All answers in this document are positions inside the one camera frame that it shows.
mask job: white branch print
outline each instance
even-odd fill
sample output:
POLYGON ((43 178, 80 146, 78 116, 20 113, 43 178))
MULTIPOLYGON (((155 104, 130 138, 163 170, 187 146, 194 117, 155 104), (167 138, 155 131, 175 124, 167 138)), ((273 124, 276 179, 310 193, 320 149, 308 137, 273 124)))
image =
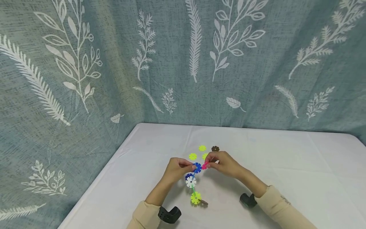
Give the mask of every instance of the white branch print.
POLYGON ((64 194, 66 187, 62 187, 65 183, 65 179, 63 179, 65 173, 62 173, 60 170, 57 177, 55 177, 55 172, 50 172, 48 170, 47 173, 44 174, 45 170, 43 164, 40 164, 37 160, 35 166, 32 166, 31 168, 37 173, 33 173, 33 175, 29 177, 30 182, 21 182, 22 185, 30 186, 23 191, 32 190, 33 193, 48 194, 49 196, 56 194, 67 196, 64 194))
POLYGON ((191 76, 193 76, 194 82, 197 83, 197 72, 199 66, 199 49, 201 46, 201 24, 200 18, 198 16, 197 5, 194 0, 186 0, 189 21, 191 22, 191 47, 189 48, 190 60, 189 60, 189 70, 191 76))
POLYGON ((320 92, 318 94, 314 94, 314 99, 310 99, 309 103, 307 104, 307 121, 310 121, 310 118, 315 116, 315 113, 320 113, 322 110, 326 110, 329 106, 328 102, 328 95, 333 91, 334 87, 327 88, 325 92, 320 92))
POLYGON ((291 108, 292 114, 296 118, 299 118, 297 116, 298 106, 297 106, 297 101, 296 101, 295 96, 288 89, 284 88, 283 86, 275 85, 275 88, 277 90, 279 90, 284 96, 286 96, 286 98, 288 99, 288 103, 290 104, 290 108, 291 108))
POLYGON ((45 13, 34 12, 34 14, 48 27, 63 33, 66 40, 54 34, 48 34, 44 36, 43 39, 53 45, 46 45, 46 48, 57 56, 55 60, 60 71, 73 82, 64 82, 64 85, 68 89, 74 90, 81 97, 85 110, 89 113, 85 101, 94 94, 95 88, 92 88, 90 83, 88 83, 84 88, 83 85, 85 85, 85 83, 82 84, 82 81, 87 77, 98 79, 101 74, 97 71, 93 71, 92 69, 95 64, 101 67, 103 62, 100 60, 100 50, 97 49, 94 51, 93 46, 90 48, 90 57, 87 53, 82 54, 81 49, 84 42, 86 40, 93 42, 94 36, 90 33, 89 23, 85 24, 85 22, 82 21, 82 16, 85 14, 85 8, 82 5, 83 0, 68 1, 72 12, 75 14, 76 23, 71 17, 67 17, 67 22, 65 20, 67 14, 65 0, 52 0, 53 6, 59 16, 61 27, 59 27, 56 21, 45 13), (75 37, 70 36, 70 33, 66 31, 64 24, 68 25, 75 37), (62 49, 64 47, 68 48, 71 53, 66 50, 63 50, 61 53, 54 46, 58 46, 62 49))
POLYGON ((217 31, 215 31, 213 35, 213 44, 217 53, 210 51, 210 56, 215 61, 215 70, 213 72, 212 82, 215 79, 216 71, 219 69, 225 69, 229 65, 229 63, 226 62, 227 56, 221 58, 221 55, 224 54, 224 52, 229 51, 234 56, 242 56, 244 53, 236 47, 238 44, 245 43, 248 48, 257 47, 254 40, 259 39, 265 34, 264 30, 256 30, 251 33, 252 25, 249 25, 241 35, 239 35, 239 30, 232 33, 234 27, 246 16, 251 17, 254 21, 259 21, 265 18, 265 15, 262 12, 259 12, 259 10, 267 4, 268 0, 261 1, 258 4, 257 0, 247 0, 244 6, 243 1, 244 0, 238 0, 236 5, 236 18, 234 17, 234 22, 231 20, 232 15, 234 15, 234 0, 222 0, 223 4, 229 8, 229 15, 227 15, 224 10, 216 12, 216 16, 222 24, 220 24, 218 20, 214 20, 217 31))
POLYGON ((229 104, 230 107, 232 107, 234 109, 240 108, 243 112, 246 112, 245 110, 242 109, 240 101, 233 99, 233 98, 226 97, 226 102, 229 104))
POLYGON ((297 64, 291 70, 288 75, 288 79, 291 79, 292 74, 300 65, 308 66, 313 64, 318 64, 320 59, 314 58, 316 56, 330 55, 333 50, 330 48, 325 48, 325 45, 329 42, 338 44, 345 42, 347 37, 344 35, 346 32, 350 31, 355 25, 359 18, 364 14, 364 10, 361 9, 362 3, 365 0, 341 0, 339 3, 339 10, 333 13, 332 19, 336 26, 335 30, 332 32, 330 26, 326 25, 321 32, 321 43, 318 45, 318 37, 314 37, 307 48, 301 48, 298 51, 296 60, 297 64))
POLYGON ((10 59, 16 61, 16 67, 20 70, 21 74, 28 80, 32 86, 32 91, 38 95, 40 102, 45 106, 47 113, 56 120, 61 120, 67 126, 70 125, 65 120, 64 110, 61 108, 59 102, 54 98, 51 89, 48 84, 41 77, 41 72, 38 71, 38 67, 31 64, 30 59, 19 50, 19 47, 12 44, 6 36, 1 38, 0 34, 0 51, 9 56, 10 59))
POLYGON ((156 51, 152 47, 155 44, 153 38, 155 37, 155 31, 151 29, 151 23, 153 22, 152 16, 148 14, 145 18, 144 13, 140 9, 138 11, 139 19, 137 20, 137 25, 140 27, 139 34, 142 37, 142 41, 139 41, 138 44, 141 47, 140 49, 136 49, 137 57, 132 58, 132 63, 137 67, 137 78, 140 79, 140 71, 149 69, 149 65, 147 63, 151 63, 153 60, 147 57, 147 54, 155 54, 156 51))
POLYGON ((142 87, 133 87, 133 89, 135 89, 135 90, 138 90, 138 91, 140 91, 140 92, 142 92, 142 93, 144 93, 149 99, 150 99, 150 101, 151 101, 151 103, 152 103, 152 105, 153 105, 153 107, 154 107, 154 109, 155 110, 157 110, 157 111, 159 111, 159 112, 161 112, 161 113, 164 113, 160 108, 159 108, 159 106, 155 103, 155 101, 154 101, 154 99, 153 99, 153 97, 145 90, 145 89, 143 89, 142 87))
POLYGON ((14 207, 10 209, 0 209, 0 221, 6 219, 14 219, 16 217, 27 216, 36 212, 39 208, 45 206, 46 204, 42 205, 31 205, 28 207, 14 207))
POLYGON ((175 110, 177 107, 177 103, 174 103, 175 100, 173 98, 173 88, 168 89, 168 92, 163 94, 161 100, 163 101, 167 111, 169 111, 170 116, 172 116, 173 110, 175 110))
POLYGON ((111 121, 114 123, 119 123, 119 119, 123 117, 124 115, 121 115, 120 113, 116 114, 115 116, 111 117, 111 121))

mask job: hand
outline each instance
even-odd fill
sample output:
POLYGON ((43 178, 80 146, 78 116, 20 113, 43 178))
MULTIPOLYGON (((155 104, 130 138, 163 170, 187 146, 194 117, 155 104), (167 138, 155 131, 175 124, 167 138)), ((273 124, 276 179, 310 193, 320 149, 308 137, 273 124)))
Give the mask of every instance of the hand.
POLYGON ((168 184, 176 183, 185 173, 192 172, 196 169, 196 166, 183 158, 171 158, 164 175, 161 178, 163 182, 168 184))
POLYGON ((210 152, 205 159, 205 163, 208 163, 207 168, 214 168, 235 179, 239 179, 244 169, 226 151, 210 152))

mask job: beige sleeve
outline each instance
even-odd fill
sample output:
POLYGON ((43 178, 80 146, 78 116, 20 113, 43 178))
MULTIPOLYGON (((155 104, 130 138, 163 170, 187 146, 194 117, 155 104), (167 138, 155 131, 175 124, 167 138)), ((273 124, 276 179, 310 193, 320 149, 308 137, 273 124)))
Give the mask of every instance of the beige sleeve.
POLYGON ((126 229, 157 229, 160 223, 159 209, 158 206, 141 201, 126 229))
POLYGON ((283 229, 317 229, 273 186, 269 186, 266 193, 261 198, 255 197, 255 200, 283 229))

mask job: fabric backdrop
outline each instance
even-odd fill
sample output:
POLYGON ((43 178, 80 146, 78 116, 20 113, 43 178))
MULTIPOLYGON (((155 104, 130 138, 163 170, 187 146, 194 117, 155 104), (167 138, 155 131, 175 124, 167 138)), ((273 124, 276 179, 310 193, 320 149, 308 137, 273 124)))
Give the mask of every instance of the fabric backdrop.
POLYGON ((56 228, 140 122, 365 143, 365 5, 1 0, 0 228, 56 228))

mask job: person's right hand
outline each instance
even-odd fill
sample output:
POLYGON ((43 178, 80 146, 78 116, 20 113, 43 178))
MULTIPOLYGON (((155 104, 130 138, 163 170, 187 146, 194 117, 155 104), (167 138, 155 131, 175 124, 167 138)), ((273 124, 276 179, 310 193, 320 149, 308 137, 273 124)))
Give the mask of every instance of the person's right hand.
POLYGON ((239 179, 243 171, 243 167, 226 151, 210 152, 205 159, 205 163, 207 162, 209 162, 207 168, 214 168, 235 179, 239 179))

